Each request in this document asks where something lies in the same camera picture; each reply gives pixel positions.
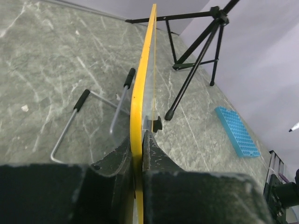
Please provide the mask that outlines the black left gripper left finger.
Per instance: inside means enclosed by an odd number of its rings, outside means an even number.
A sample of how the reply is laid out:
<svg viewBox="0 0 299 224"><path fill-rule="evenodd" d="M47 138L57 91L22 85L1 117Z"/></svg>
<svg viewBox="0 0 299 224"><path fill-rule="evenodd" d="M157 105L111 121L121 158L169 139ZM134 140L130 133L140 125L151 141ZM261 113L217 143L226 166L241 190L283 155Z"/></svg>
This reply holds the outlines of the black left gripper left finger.
<svg viewBox="0 0 299 224"><path fill-rule="evenodd" d="M134 194L129 138L92 165L0 167L3 224L130 224Z"/></svg>

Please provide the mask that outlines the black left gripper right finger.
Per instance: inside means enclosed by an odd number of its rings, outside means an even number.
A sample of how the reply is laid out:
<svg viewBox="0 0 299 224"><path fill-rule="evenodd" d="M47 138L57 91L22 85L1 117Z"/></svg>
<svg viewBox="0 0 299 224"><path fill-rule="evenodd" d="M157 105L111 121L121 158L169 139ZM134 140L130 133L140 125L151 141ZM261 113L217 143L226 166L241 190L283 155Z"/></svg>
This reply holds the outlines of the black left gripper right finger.
<svg viewBox="0 0 299 224"><path fill-rule="evenodd" d="M268 206L246 174L185 171L143 140L143 221L146 224L270 224Z"/></svg>

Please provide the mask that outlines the yellow framed whiteboard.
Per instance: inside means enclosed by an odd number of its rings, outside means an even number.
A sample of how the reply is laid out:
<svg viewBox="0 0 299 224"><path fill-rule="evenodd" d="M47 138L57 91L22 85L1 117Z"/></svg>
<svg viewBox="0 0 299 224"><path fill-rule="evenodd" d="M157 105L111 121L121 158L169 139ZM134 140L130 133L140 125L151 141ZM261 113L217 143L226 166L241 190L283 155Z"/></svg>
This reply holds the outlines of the yellow framed whiteboard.
<svg viewBox="0 0 299 224"><path fill-rule="evenodd" d="M153 130L155 116L157 5L153 4L133 87L130 107L130 146L133 156L138 223L143 224L142 143Z"/></svg>

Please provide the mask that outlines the white blue whiteboard marker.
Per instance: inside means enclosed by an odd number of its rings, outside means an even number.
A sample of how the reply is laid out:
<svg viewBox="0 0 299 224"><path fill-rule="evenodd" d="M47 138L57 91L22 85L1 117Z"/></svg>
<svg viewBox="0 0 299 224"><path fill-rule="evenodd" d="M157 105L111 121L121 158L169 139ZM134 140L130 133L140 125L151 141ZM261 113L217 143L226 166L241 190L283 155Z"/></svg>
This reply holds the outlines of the white blue whiteboard marker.
<svg viewBox="0 0 299 224"><path fill-rule="evenodd" d="M299 123L295 124L291 129L289 129L289 132L295 131L299 129Z"/></svg>

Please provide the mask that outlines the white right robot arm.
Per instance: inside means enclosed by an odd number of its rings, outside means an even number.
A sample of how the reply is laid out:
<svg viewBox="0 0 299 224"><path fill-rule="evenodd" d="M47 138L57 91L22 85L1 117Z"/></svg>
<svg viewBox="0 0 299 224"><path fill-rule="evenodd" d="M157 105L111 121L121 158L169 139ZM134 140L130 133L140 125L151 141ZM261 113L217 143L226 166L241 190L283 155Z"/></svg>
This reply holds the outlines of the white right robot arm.
<svg viewBox="0 0 299 224"><path fill-rule="evenodd" d="M286 210L299 204L299 172L296 172L294 182L282 183L276 175L268 174L269 180L265 183L263 196L275 224L286 224Z"/></svg>

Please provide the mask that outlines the blue studded building plate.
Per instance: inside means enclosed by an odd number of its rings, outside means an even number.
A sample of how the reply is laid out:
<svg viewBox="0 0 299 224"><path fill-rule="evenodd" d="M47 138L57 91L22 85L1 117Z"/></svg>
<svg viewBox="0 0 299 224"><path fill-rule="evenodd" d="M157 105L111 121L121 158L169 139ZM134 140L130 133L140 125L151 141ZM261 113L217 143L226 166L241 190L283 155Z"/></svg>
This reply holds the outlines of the blue studded building plate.
<svg viewBox="0 0 299 224"><path fill-rule="evenodd" d="M236 111L218 106L215 112L239 157L259 157L260 152Z"/></svg>

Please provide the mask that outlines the black music stand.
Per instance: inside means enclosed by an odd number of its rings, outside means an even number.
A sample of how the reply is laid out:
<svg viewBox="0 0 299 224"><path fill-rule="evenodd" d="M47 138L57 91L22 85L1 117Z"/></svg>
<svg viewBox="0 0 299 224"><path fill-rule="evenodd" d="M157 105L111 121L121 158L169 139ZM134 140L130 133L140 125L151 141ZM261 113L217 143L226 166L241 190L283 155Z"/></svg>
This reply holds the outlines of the black music stand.
<svg viewBox="0 0 299 224"><path fill-rule="evenodd" d="M198 13L189 13L189 14L176 14L176 15L167 15L167 16L159 16L156 18L156 21L164 21L166 23L167 33L169 36L169 41L171 45L171 51L173 55L174 65L172 68L174 70L183 70L187 68L191 68L186 80L184 81L178 95L176 96L174 102L172 103L170 109L166 113L164 119L167 121L172 120L173 115L185 94L187 87L189 86L195 72L197 71L198 67L203 64L213 63L213 72L212 78L210 81L210 86L214 86L215 74L217 70L217 64L219 60L220 48L221 48L221 41L223 36L224 27L229 24L228 13L236 6L239 0L230 0L228 4L221 9L219 6L211 7L209 11L205 12L198 12ZM192 43L192 45L186 50L186 52L177 59L176 52L174 49L173 39L172 39L172 32L169 26L169 21L173 20L182 20L182 19L194 19L194 18L201 18L201 17L211 17L213 20L212 22L204 29L204 31L198 36L198 38ZM215 37L216 33L219 33L215 57L213 60L203 61L203 58L210 47L212 40ZM199 56L197 57L194 63L186 63L185 61L187 58L195 51L195 49L203 42L206 41L204 44Z"/></svg>

